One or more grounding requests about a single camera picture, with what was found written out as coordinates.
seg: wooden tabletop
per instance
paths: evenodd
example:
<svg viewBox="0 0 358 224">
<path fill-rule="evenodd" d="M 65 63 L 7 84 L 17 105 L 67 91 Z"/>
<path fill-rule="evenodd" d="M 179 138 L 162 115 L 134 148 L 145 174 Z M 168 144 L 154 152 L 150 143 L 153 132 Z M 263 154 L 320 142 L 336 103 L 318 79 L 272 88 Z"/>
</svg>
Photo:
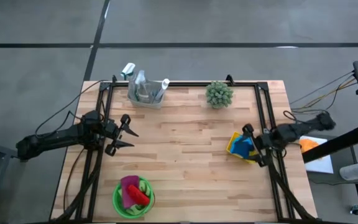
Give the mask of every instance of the wooden tabletop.
<svg viewBox="0 0 358 224">
<path fill-rule="evenodd" d="M 267 82 L 277 124 L 291 122 L 283 115 L 283 111 L 290 109 L 283 81 Z M 92 83 L 84 82 L 83 89 Z M 98 89 L 99 85 L 95 85 L 81 96 L 77 116 L 95 109 Z M 260 134 L 254 89 L 232 89 L 232 105 L 215 110 L 206 103 L 205 87 L 170 87 L 162 108 L 153 110 L 133 107 L 126 97 L 126 88 L 114 88 L 110 117 L 119 121 L 122 114 L 129 114 L 131 129 L 139 137 L 124 134 L 123 140 L 135 147 L 122 148 L 114 157 L 103 155 L 93 221 L 276 221 L 267 168 L 247 164 L 226 152 L 233 132 L 241 133 L 243 125 L 251 123 L 255 134 Z M 81 150 L 81 146 L 67 150 L 52 218 L 63 212 L 64 188 Z M 291 145 L 287 147 L 287 152 L 285 166 L 290 188 L 307 211 L 316 216 L 301 151 L 298 146 Z M 67 204 L 80 189 L 85 154 L 82 153 L 74 169 Z M 155 192 L 154 207 L 137 220 L 121 218 L 112 206 L 112 192 L 120 179 L 127 175 L 140 175 L 148 179 Z M 280 193 L 287 217 L 284 196 Z M 89 194 L 90 190 L 85 200 L 84 214 L 87 212 Z"/>
</svg>

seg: potted plant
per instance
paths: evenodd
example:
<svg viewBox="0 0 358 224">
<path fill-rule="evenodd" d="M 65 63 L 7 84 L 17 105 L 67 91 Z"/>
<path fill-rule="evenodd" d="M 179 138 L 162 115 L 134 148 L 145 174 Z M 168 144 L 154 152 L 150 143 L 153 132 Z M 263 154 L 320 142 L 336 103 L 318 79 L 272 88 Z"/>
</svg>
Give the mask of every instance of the potted plant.
<svg viewBox="0 0 358 224">
<path fill-rule="evenodd" d="M 226 83 L 214 81 L 206 87 L 206 101 L 214 109 L 228 107 L 232 103 L 232 97 L 233 90 Z"/>
</svg>

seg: black cable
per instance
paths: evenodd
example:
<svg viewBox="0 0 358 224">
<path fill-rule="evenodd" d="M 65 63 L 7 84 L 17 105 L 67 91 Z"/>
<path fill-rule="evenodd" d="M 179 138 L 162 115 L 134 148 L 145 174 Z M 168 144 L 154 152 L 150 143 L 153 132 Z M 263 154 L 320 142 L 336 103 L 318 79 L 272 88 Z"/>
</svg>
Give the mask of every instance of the black cable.
<svg viewBox="0 0 358 224">
<path fill-rule="evenodd" d="M 326 111 L 326 110 L 330 109 L 330 107 L 332 107 L 333 104 L 334 104 L 334 102 L 335 102 L 336 95 L 337 95 L 337 93 L 338 93 L 339 90 L 343 90 L 343 89 L 345 89 L 345 88 L 347 88 L 347 87 L 349 87 L 349 86 L 352 86 L 352 85 L 356 85 L 356 84 L 357 84 L 357 82 L 356 82 L 356 83 L 353 83 L 353 84 L 350 84 L 350 85 L 347 85 L 347 86 L 341 88 L 341 85 L 343 85 L 343 83 L 345 83 L 350 77 L 348 77 L 348 78 L 345 79 L 341 84 L 339 84 L 339 86 L 338 86 L 338 87 L 336 88 L 336 90 L 335 90 L 334 98 L 333 98 L 331 104 L 330 104 L 327 108 L 325 108 L 324 110 L 316 110 L 316 109 L 302 110 L 302 108 L 292 108 L 291 110 L 294 111 L 294 113 L 297 113 L 297 114 L 316 114 L 316 113 L 305 113 L 305 112 L 310 112 L 310 111 Z"/>
<path fill-rule="evenodd" d="M 350 84 L 350 85 L 348 85 L 348 86 L 342 88 L 342 90 L 345 89 L 345 88 L 347 88 L 347 87 L 349 87 L 349 86 L 355 85 L 355 84 L 357 84 L 357 83 Z M 338 90 L 339 90 L 339 87 L 338 87 L 338 88 L 336 89 L 336 91 L 335 91 L 335 95 L 334 95 L 333 101 L 331 102 L 331 104 L 330 104 L 325 110 L 328 110 L 328 109 L 330 109 L 330 107 L 333 106 L 333 104 L 334 104 L 334 102 L 335 102 L 336 94 L 338 93 Z"/>
<path fill-rule="evenodd" d="M 311 179 L 309 179 L 309 180 L 315 184 L 326 184 L 326 185 L 331 185 L 331 186 L 341 185 L 341 184 L 358 184 L 358 182 L 327 183 L 327 182 L 315 182 L 314 180 L 311 180 Z"/>
<path fill-rule="evenodd" d="M 296 143 L 296 142 L 289 142 L 288 144 L 296 144 L 297 146 L 302 147 L 302 145 L 301 145 L 301 144 Z"/>
<path fill-rule="evenodd" d="M 284 148 L 284 149 L 282 149 L 282 151 L 284 151 L 284 155 L 283 155 L 283 158 L 284 158 L 287 155 L 287 149 Z M 278 153 L 278 152 L 280 152 L 280 150 L 279 149 L 272 150 L 272 156 L 277 159 L 277 155 L 274 154 L 274 152 Z"/>
<path fill-rule="evenodd" d="M 52 119 L 54 116 L 56 116 L 57 114 L 59 114 L 60 112 L 62 112 L 64 109 L 66 109 L 68 106 L 70 106 L 77 98 L 79 98 L 84 92 L 86 92 L 87 90 L 89 90 L 92 86 L 98 84 L 99 82 L 105 82 L 105 81 L 108 81 L 108 80 L 99 80 L 99 81 L 97 81 L 96 83 L 92 84 L 91 86 L 89 86 L 88 88 L 86 88 L 84 91 L 82 91 L 80 94 L 78 94 L 78 95 L 77 95 L 71 102 L 69 102 L 66 106 L 64 106 L 62 109 L 58 110 L 58 111 L 57 111 L 56 113 L 54 113 L 51 117 L 49 117 L 49 118 L 46 119 L 44 122 L 42 122 L 42 123 L 38 126 L 38 128 L 35 130 L 35 133 L 34 133 L 35 137 L 38 138 L 38 139 L 40 139 L 40 137 L 39 137 L 39 135 L 38 135 L 38 130 L 39 130 L 46 122 L 48 122 L 48 121 L 49 121 L 50 119 Z M 50 133 L 50 135 L 55 134 L 56 131 L 59 130 L 59 128 L 55 129 L 52 133 Z"/>
<path fill-rule="evenodd" d="M 73 114 L 73 112 L 71 112 L 71 111 L 69 111 L 68 113 L 71 114 L 71 115 L 72 115 L 74 118 L 76 118 L 76 119 L 82 119 L 82 118 L 80 118 L 80 117 L 75 116 L 75 115 Z M 88 118 L 88 119 L 85 119 L 85 120 L 96 120 L 96 121 L 102 121 L 102 120 L 104 120 L 103 114 L 100 114 L 100 116 L 101 116 L 100 119 L 91 119 L 91 118 Z"/>
<path fill-rule="evenodd" d="M 326 111 L 326 110 L 314 110 L 314 111 L 320 111 L 320 112 L 323 112 L 323 113 L 328 113 L 328 111 Z M 289 112 L 287 110 L 283 111 L 283 114 L 284 114 L 284 116 L 286 118 L 288 118 L 288 119 L 290 119 L 292 121 L 295 121 L 295 123 L 312 124 L 312 123 L 309 123 L 309 122 L 306 122 L 306 121 L 299 120 L 298 118 L 296 118 L 296 116 L 293 113 L 291 113 L 291 112 Z"/>
<path fill-rule="evenodd" d="M 71 204 L 67 207 L 67 209 L 58 217 L 53 219 L 54 221 L 62 221 L 70 219 L 73 215 L 74 211 L 78 207 L 80 200 L 85 197 L 86 192 L 88 191 L 89 187 L 94 183 L 97 178 L 97 174 L 100 172 L 101 166 L 95 166 L 91 174 L 89 175 L 89 179 L 83 189 L 80 189 L 77 196 L 71 202 Z"/>
<path fill-rule="evenodd" d="M 292 108 L 292 110 L 305 110 L 307 108 L 310 108 L 312 107 L 313 105 L 317 104 L 318 102 L 320 102 L 321 100 L 325 99 L 327 96 L 329 96 L 330 94 L 336 92 L 336 91 L 339 91 L 339 90 L 342 90 L 348 86 L 348 85 L 351 81 L 354 81 L 355 78 L 353 78 L 351 81 L 347 82 L 346 84 L 344 84 L 346 81 L 348 81 L 348 79 L 350 79 L 353 75 L 350 75 L 349 77 L 347 77 L 341 84 L 339 84 L 339 86 L 337 88 L 335 88 L 333 91 L 330 91 L 328 94 L 325 94 L 325 95 L 321 95 L 319 97 L 317 97 L 316 99 L 310 101 L 309 103 L 307 103 L 306 105 L 302 106 L 301 108 Z"/>
<path fill-rule="evenodd" d="M 312 95 L 313 93 L 317 92 L 318 90 L 320 90 L 320 89 L 322 89 L 322 88 L 328 86 L 328 85 L 331 84 L 331 83 L 334 83 L 334 82 L 337 81 L 337 80 L 340 80 L 341 78 L 343 78 L 343 77 L 345 77 L 346 75 L 351 74 L 351 73 L 353 73 L 353 71 L 348 72 L 348 73 L 346 73 L 345 75 L 342 75 L 342 76 L 336 78 L 335 80 L 333 80 L 333 81 L 331 81 L 331 82 L 329 82 L 329 83 L 323 85 L 322 87 L 320 87 L 320 88 L 318 88 L 318 89 L 316 89 L 316 90 L 314 90 L 314 91 L 308 93 L 308 94 L 305 95 L 305 96 L 302 96 L 301 98 L 299 98 L 299 99 L 297 99 L 297 100 L 295 100 L 295 101 L 292 101 L 292 102 L 290 103 L 290 105 L 293 104 L 293 103 L 296 103 L 296 102 L 298 102 L 298 101 L 300 101 L 300 100 L 302 100 L 302 99 L 304 99 L 304 98 L 306 98 L 307 96 Z"/>
<path fill-rule="evenodd" d="M 75 116 L 75 115 L 73 114 L 73 112 L 68 111 L 68 112 L 67 112 L 67 115 L 66 115 L 66 118 L 65 118 L 64 121 L 61 123 L 61 125 L 59 125 L 59 127 L 58 127 L 57 129 L 55 129 L 54 131 L 52 131 L 51 133 L 49 133 L 49 134 L 46 135 L 46 136 L 42 136 L 41 138 L 40 138 L 39 136 L 37 136 L 37 137 L 38 137 L 39 139 L 44 139 L 44 138 L 47 138 L 47 137 L 49 137 L 49 136 L 54 135 L 57 131 L 60 130 L 60 128 L 63 127 L 63 125 L 65 125 L 65 123 L 66 123 L 66 121 L 67 121 L 67 118 L 68 118 L 68 115 L 72 115 L 74 118 L 81 119 L 81 118 Z M 102 114 L 101 114 L 101 116 L 102 116 L 101 119 L 98 120 L 98 121 L 104 120 L 104 116 L 103 116 Z"/>
<path fill-rule="evenodd" d="M 106 109 L 104 108 L 104 102 L 103 102 L 103 100 L 101 100 L 101 102 L 102 102 L 103 113 L 106 113 Z"/>
<path fill-rule="evenodd" d="M 84 149 L 85 149 L 85 148 L 83 148 L 83 149 L 81 150 L 81 152 L 79 153 L 79 155 L 78 155 L 77 158 L 75 159 L 74 164 L 73 164 L 73 166 L 71 167 L 70 174 L 68 175 L 68 179 L 67 179 L 67 183 L 66 183 L 66 187 L 65 187 L 65 193 L 63 194 L 63 210 L 66 210 L 66 195 L 67 195 L 67 189 L 68 189 L 68 184 L 70 183 L 71 175 L 73 174 L 75 165 L 77 164 L 78 159 L 80 158 L 80 155 L 82 154 L 82 152 L 84 151 Z"/>
</svg>

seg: gray floor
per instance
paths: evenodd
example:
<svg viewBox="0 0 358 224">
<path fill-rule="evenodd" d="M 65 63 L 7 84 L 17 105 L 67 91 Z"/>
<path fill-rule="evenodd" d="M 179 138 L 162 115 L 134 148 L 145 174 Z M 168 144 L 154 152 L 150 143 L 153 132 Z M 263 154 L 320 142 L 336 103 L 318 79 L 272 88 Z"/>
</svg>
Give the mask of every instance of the gray floor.
<svg viewBox="0 0 358 224">
<path fill-rule="evenodd" d="M 92 42 L 103 2 L 0 1 L 0 43 Z M 358 42 L 358 0 L 113 0 L 101 42 Z M 14 148 L 79 93 L 90 52 L 0 49 L 0 144 Z M 99 49 L 91 80 L 111 78 L 134 62 L 157 80 L 219 80 L 227 74 L 237 80 L 284 80 L 293 101 L 349 72 L 355 60 L 358 48 Z M 338 94 L 329 110 L 337 127 L 324 134 L 358 126 L 355 90 Z M 42 130 L 53 129 L 64 116 Z M 63 157 L 61 149 L 25 164 L 12 162 L 0 192 L 0 223 L 48 219 Z M 353 185 L 311 188 L 320 218 L 358 223 L 348 211 L 357 203 Z"/>
</svg>

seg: clear plastic container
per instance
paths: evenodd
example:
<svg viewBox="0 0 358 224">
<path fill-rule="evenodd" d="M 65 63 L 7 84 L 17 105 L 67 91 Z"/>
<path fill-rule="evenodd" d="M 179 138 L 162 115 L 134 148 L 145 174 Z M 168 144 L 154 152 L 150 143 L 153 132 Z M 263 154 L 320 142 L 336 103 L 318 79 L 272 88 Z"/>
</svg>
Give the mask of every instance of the clear plastic container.
<svg viewBox="0 0 358 224">
<path fill-rule="evenodd" d="M 128 80 L 128 97 L 135 98 L 135 79 L 136 75 L 134 73 L 135 64 L 128 63 L 121 72 L 121 76 L 124 80 Z"/>
<path fill-rule="evenodd" d="M 135 100 L 142 103 L 150 103 L 151 97 L 150 85 L 146 82 L 144 71 L 140 70 L 135 79 Z"/>
<path fill-rule="evenodd" d="M 358 164 L 342 167 L 339 170 L 339 174 L 345 180 L 357 180 L 358 179 Z"/>
<path fill-rule="evenodd" d="M 152 95 L 152 98 L 153 98 L 153 96 L 158 94 L 158 90 L 161 87 L 161 82 L 147 81 L 147 84 L 149 85 L 151 90 L 154 90 L 154 91 L 151 91 L 151 93 L 150 93 L 150 95 Z M 142 106 L 142 107 L 152 108 L 152 109 L 160 109 L 161 108 L 164 96 L 165 96 L 165 94 L 162 95 L 161 99 L 153 100 L 152 103 L 144 103 L 144 102 L 136 100 L 136 98 L 132 97 L 128 92 L 128 99 L 134 106 Z"/>
</svg>

